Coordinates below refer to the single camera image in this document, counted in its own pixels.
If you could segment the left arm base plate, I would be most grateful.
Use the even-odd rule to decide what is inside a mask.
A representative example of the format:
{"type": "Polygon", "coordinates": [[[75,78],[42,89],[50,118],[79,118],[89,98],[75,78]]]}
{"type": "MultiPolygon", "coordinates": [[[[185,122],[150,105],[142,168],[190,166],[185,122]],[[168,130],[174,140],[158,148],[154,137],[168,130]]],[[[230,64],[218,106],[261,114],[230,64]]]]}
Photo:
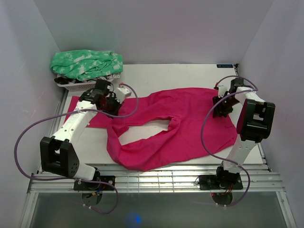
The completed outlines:
{"type": "Polygon", "coordinates": [[[115,185],[115,176],[101,176],[97,179],[97,183],[89,183],[82,180],[76,180],[74,182],[73,190],[76,191],[97,191],[97,190],[105,190],[111,191],[114,190],[113,187],[108,184],[115,185]]]}

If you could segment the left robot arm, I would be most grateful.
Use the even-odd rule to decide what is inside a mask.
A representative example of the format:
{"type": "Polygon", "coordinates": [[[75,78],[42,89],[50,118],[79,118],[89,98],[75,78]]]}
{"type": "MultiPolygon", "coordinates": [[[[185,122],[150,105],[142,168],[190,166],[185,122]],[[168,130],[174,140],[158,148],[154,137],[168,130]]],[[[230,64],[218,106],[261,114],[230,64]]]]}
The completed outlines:
{"type": "Polygon", "coordinates": [[[89,189],[97,189],[101,184],[97,169],[80,162],[74,144],[98,110],[117,116],[130,94],[130,90],[122,85],[111,90],[111,83],[102,79],[97,80],[94,88],[83,92],[74,114],[51,137],[43,137],[40,141],[42,170],[66,178],[82,179],[89,189]]]}

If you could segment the pink trousers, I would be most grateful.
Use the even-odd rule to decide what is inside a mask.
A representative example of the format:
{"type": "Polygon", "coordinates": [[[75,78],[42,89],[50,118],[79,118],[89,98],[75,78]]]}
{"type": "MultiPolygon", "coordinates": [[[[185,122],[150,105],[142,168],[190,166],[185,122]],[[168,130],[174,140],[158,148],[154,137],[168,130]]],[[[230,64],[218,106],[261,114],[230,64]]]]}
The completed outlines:
{"type": "Polygon", "coordinates": [[[213,118],[209,110],[216,95],[209,88],[177,88],[152,93],[146,97],[127,98],[119,117],[97,114],[89,129],[76,143],[76,153],[84,163],[100,163],[108,153],[117,164],[133,171],[148,171],[176,162],[200,158],[232,146],[237,132],[228,117],[213,118]],[[149,138],[127,144],[120,136],[130,127],[142,127],[152,121],[165,120],[168,127],[149,138]]]}

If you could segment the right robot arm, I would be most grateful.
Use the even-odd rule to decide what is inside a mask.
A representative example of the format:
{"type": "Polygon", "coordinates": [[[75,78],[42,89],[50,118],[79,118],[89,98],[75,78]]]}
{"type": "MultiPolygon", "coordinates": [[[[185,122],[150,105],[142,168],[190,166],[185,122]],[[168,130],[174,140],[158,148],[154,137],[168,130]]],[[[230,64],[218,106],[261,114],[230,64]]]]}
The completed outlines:
{"type": "Polygon", "coordinates": [[[230,82],[230,89],[216,83],[214,89],[218,95],[212,98],[216,106],[213,117],[227,117],[236,104],[242,105],[236,131],[237,139],[227,158],[217,168],[214,182],[217,187],[225,189],[240,181],[240,166],[244,163],[251,150],[263,139],[269,137],[275,104],[266,102],[257,94],[253,83],[246,85],[244,79],[236,77],[230,82]]]}

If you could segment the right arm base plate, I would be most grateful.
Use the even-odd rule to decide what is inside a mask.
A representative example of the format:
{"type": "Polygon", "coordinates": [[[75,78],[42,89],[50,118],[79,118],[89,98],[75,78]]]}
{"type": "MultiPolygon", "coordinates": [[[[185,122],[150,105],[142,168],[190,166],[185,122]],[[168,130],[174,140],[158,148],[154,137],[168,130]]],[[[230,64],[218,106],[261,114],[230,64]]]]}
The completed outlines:
{"type": "Polygon", "coordinates": [[[239,178],[235,184],[220,184],[216,181],[216,175],[200,175],[195,181],[200,190],[242,190],[243,184],[239,178]]]}

